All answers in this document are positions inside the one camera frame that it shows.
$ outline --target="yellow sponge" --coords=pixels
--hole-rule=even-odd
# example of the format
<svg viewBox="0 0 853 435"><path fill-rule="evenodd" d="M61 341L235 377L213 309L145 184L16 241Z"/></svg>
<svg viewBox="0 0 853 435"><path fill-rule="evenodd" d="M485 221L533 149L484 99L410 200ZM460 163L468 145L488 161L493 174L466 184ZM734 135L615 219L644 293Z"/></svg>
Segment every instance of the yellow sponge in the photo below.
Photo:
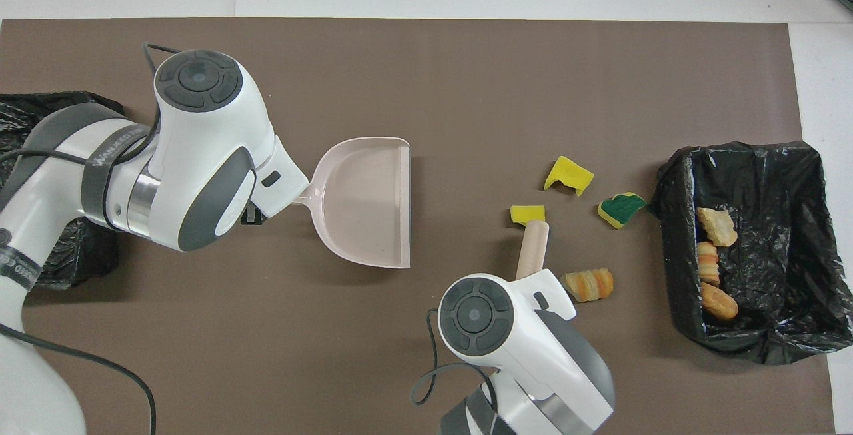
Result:
<svg viewBox="0 0 853 435"><path fill-rule="evenodd" d="M527 226L530 220L545 222L545 205L512 205L509 207L509 217L512 223Z"/></svg>
<svg viewBox="0 0 853 435"><path fill-rule="evenodd" d="M589 187L592 177L595 177L592 172L574 163L572 159L561 155L557 158L554 167L551 168L548 178L545 179L545 190L548 190L548 187L551 187L555 182L560 181L564 186L572 187L578 195L581 195L586 187Z"/></svg>
<svg viewBox="0 0 853 435"><path fill-rule="evenodd" d="M617 193L598 205L598 215L619 230L645 206L646 201L634 192Z"/></svg>

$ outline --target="circular control panel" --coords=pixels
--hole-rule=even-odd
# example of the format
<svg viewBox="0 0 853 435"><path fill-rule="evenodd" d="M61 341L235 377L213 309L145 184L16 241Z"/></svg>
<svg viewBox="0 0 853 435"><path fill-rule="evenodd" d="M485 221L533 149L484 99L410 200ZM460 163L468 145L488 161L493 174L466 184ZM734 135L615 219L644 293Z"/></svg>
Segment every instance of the circular control panel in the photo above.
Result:
<svg viewBox="0 0 853 435"><path fill-rule="evenodd" d="M438 319L451 348L469 356L487 355L497 350L512 330L512 301L493 280L472 277L447 290Z"/></svg>
<svg viewBox="0 0 853 435"><path fill-rule="evenodd" d="M185 50L157 70L158 94L183 111L214 111L228 105L243 88L240 67L228 55L212 50Z"/></svg>

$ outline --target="brown table surface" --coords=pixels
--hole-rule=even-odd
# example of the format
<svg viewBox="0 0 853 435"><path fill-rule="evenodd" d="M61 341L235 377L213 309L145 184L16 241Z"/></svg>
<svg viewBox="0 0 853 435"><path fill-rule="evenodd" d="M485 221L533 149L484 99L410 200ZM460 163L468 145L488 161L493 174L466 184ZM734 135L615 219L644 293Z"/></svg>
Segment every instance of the brown table surface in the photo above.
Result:
<svg viewBox="0 0 853 435"><path fill-rule="evenodd" d="M575 326L616 383L610 433L832 432L826 360L785 367L724 359L674 331L657 220L614 231L601 199L652 195L688 145L801 137L785 25L374 19L113 19L3 22L0 92L83 89L150 123L141 41L234 56L275 130L311 174L338 141L396 135L412 147L412 268L345 262L287 208L198 252L122 235L115 273L34 292L33 334L91 350L151 384L162 433L435 433L472 392L430 368L424 315L467 274L514 276L522 231L509 205L546 205L546 267L608 267L616 290ZM566 155L588 191L542 192ZM440 347L442 362L451 362ZM45 358L80 399L90 433L143 433L136 386ZM45 400L49 409L49 400Z"/></svg>

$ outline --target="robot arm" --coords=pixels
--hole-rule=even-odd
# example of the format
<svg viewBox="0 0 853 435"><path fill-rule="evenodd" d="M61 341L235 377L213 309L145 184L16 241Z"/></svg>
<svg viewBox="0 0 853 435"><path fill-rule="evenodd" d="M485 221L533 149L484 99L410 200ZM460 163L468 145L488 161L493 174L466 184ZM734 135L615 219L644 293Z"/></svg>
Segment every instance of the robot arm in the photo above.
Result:
<svg viewBox="0 0 853 435"><path fill-rule="evenodd" d="M591 434L612 414L615 391L607 365L569 320L572 301L550 270L542 269L548 225L524 232L517 280L472 274L454 283L438 307L438 327L448 349L463 361L495 367L497 416L475 390L447 414L442 428L456 432Z"/></svg>
<svg viewBox="0 0 853 435"><path fill-rule="evenodd" d="M188 252L225 235L247 202L271 217L307 187L258 87L231 57L176 53L158 68L155 92L161 130L120 163L150 128L102 105L56 111L31 131L24 149L63 158L21 157L0 190L0 323L23 331L25 295L70 220ZM73 393L33 347L0 337L0 360L0 432L85 433Z"/></svg>

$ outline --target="black cable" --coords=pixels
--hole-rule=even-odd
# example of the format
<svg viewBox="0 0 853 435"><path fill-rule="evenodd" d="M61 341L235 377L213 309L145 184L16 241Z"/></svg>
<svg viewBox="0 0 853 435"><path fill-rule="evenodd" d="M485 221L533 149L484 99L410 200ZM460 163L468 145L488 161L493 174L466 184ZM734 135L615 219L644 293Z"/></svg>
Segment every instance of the black cable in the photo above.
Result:
<svg viewBox="0 0 853 435"><path fill-rule="evenodd" d="M0 163L5 161L6 159L11 159L13 157L18 156L27 156L27 155L37 155L42 157L55 157L56 159L68 160L69 162L74 162L76 164L85 165L86 159L82 157L78 157L76 155L70 155L70 153L59 152L58 150L45 150L45 149L28 149L28 147L22 147L22 149L13 149L9 152L3 153L0 155Z"/></svg>
<svg viewBox="0 0 853 435"><path fill-rule="evenodd" d="M65 345L54 344L46 340L41 340L40 338L24 334L24 332L18 332L13 328L9 328L8 326L3 325L2 323L0 323L0 334L10 338L15 338L16 340L27 344L35 345L36 347L41 347L46 350L52 350L58 353L63 353L65 355L76 356L82 358L83 360L88 360L89 362L100 363L100 365L112 368L116 372L120 372L120 374L130 378L131 380L136 382L141 389L143 389L143 392L145 392L145 398L149 400L149 412L151 414L151 430L149 433L150 435L155 435L155 432L157 431L157 407L155 406L155 396L153 396L151 389L149 388L149 386L147 386L147 384L145 384L143 379L139 378L139 376L134 374L134 372L131 372L127 368L118 365L118 363L116 362L111 362L106 358L93 355L82 350L66 347Z"/></svg>
<svg viewBox="0 0 853 435"><path fill-rule="evenodd" d="M432 395L433 387L435 387L436 377L454 368L467 367L476 370L478 374L480 374L482 379L485 380L485 386L488 388L488 398L490 398L490 401L488 401L488 405L491 405L491 410L494 410L494 413L497 414L497 393L494 392L494 384L491 383L491 378L489 378L488 375L485 374L485 372L480 370L478 366L468 362L452 362L445 363L445 365L438 367L438 345L436 345L435 342L435 333L433 332L432 321L430 320L430 316L432 316L433 313L438 314L438 309L430 308L430 310L426 313L426 327L429 328L429 338L432 342L432 370L426 372L426 374L421 375L421 377L418 378L418 381L415 382L415 385L412 386L412 390L411 392L409 392L409 402L412 402L412 404L414 404L415 406L426 404L427 400L429 400L430 398L430 395ZM426 395L424 395L420 400L415 400L415 392L417 392L418 388L421 387L421 384L423 384L427 380L427 378L430 378L430 384L429 389L426 390Z"/></svg>
<svg viewBox="0 0 853 435"><path fill-rule="evenodd" d="M152 43L143 43L143 54L145 55L145 61L147 62L147 64L149 64L149 68L151 69L152 75L157 73L157 67L149 49L160 50L161 52L168 53L181 52L177 49L170 49L170 47L163 47L161 45L155 45ZM161 113L159 112L159 104L157 104L157 108L155 109L155 121L153 121L149 134L146 135L145 140L141 141L141 143L134 147L133 150L124 153L124 155L121 155L121 157L116 159L116 164L122 164L130 159L133 159L137 155L140 155L140 153L142 153L143 150L145 150L151 144L151 141L153 140L153 138L155 138L155 135L157 135L157 132L159 131L159 117L161 117Z"/></svg>

